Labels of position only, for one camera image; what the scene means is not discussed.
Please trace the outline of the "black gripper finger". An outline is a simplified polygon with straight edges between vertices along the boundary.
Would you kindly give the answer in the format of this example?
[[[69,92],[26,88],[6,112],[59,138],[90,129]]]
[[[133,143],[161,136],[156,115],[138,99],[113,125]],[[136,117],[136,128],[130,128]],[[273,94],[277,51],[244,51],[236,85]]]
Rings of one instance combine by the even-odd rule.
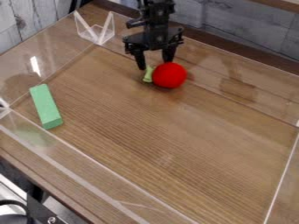
[[[132,51],[132,55],[134,56],[134,62],[140,70],[145,70],[145,55],[144,51],[140,49],[134,49]]]
[[[170,45],[162,49],[162,62],[172,62],[176,53],[176,46]]]

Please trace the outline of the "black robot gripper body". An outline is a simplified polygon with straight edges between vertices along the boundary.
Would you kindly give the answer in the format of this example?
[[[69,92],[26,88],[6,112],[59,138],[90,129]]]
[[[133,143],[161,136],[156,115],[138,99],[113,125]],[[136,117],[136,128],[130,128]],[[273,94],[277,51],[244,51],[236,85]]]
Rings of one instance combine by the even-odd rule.
[[[141,27],[142,31],[122,37],[125,52],[162,50],[172,52],[182,43],[182,28],[169,26],[174,13],[173,0],[136,0],[140,16],[125,22],[125,28]]]

